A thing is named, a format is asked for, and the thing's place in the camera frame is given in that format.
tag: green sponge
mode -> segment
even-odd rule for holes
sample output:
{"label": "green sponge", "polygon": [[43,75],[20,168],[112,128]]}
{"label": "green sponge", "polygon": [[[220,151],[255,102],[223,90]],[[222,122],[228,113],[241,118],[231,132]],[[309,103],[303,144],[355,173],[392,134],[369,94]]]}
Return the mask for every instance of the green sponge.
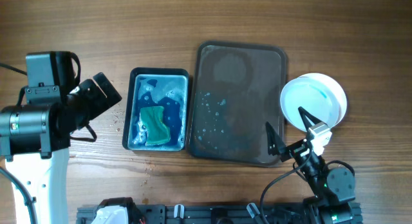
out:
{"label": "green sponge", "polygon": [[146,145],[166,144],[170,141],[170,129],[163,123],[162,106],[140,109],[140,118],[147,128]]}

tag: table surface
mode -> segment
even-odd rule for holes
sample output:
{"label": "table surface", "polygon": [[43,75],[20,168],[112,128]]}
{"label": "table surface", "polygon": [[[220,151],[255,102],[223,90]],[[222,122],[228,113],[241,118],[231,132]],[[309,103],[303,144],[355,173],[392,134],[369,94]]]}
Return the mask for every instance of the table surface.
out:
{"label": "table surface", "polygon": [[[288,80],[310,72],[336,79],[348,111],[333,130],[325,159],[354,166],[365,223],[409,223],[411,5],[412,0],[0,0],[0,60],[25,70],[28,52],[73,51],[83,80],[102,71],[124,98],[91,122],[98,134],[94,144],[72,141],[71,223],[78,207],[121,196],[166,205],[258,202],[267,183],[291,168],[291,162],[262,169],[193,158],[186,151],[123,149],[130,71],[146,66],[193,74],[196,50],[207,40],[276,45],[288,55]],[[15,104],[23,85],[26,77],[0,69],[0,107]],[[287,125],[288,144],[302,137]],[[311,195],[292,175],[270,190],[267,202]],[[15,223],[12,187],[3,177],[0,197],[0,223]]]}

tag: green cloth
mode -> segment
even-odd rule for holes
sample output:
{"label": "green cloth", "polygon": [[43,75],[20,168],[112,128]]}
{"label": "green cloth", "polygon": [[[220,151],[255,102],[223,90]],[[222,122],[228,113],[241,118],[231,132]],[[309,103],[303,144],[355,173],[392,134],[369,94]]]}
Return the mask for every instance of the green cloth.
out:
{"label": "green cloth", "polygon": [[163,123],[162,106],[144,107],[140,118],[147,129],[146,145],[166,144],[170,141],[170,129]]}

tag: wooden table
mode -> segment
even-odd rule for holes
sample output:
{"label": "wooden table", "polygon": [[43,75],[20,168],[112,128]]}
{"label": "wooden table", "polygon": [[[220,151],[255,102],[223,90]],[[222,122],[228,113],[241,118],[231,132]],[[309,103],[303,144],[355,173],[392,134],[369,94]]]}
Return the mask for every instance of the wooden table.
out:
{"label": "wooden table", "polygon": [[[186,151],[123,149],[130,71],[147,66],[193,74],[197,47],[211,39],[280,46],[289,58],[288,80],[309,72],[335,78],[349,107],[324,157],[354,166],[365,223],[409,223],[411,5],[412,0],[0,0],[0,60],[25,70],[28,52],[73,51],[83,80],[102,71],[124,98],[91,122],[96,143],[72,141],[71,223],[78,207],[121,196],[166,205],[257,202],[266,184],[291,168],[291,162],[262,169],[197,159]],[[15,104],[23,85],[26,77],[0,69],[0,107]],[[288,144],[302,136],[287,126]],[[311,195],[292,175],[270,190],[267,202]],[[3,177],[0,197],[0,223],[15,223],[12,187]]]}

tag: wood grain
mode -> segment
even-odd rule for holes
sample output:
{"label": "wood grain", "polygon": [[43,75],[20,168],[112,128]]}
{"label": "wood grain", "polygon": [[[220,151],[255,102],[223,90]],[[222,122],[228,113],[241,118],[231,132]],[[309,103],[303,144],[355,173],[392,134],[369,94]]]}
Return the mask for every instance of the wood grain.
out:
{"label": "wood grain", "polygon": [[[193,74],[197,47],[211,39],[282,47],[289,80],[309,72],[335,78],[349,108],[324,157],[354,166],[365,223],[409,223],[411,5],[412,0],[0,0],[0,59],[25,70],[28,52],[73,51],[82,79],[102,71],[124,98],[92,121],[96,143],[72,142],[71,223],[78,207],[119,196],[166,205],[258,201],[266,184],[291,168],[290,162],[261,169],[196,159],[185,151],[140,154],[121,146],[130,71],[147,66]],[[1,69],[0,107],[15,104],[25,84],[24,76]],[[289,144],[302,136],[287,127]],[[293,175],[269,192],[267,202],[308,196],[307,184]],[[12,188],[3,177],[0,197],[0,223],[15,223]]]}

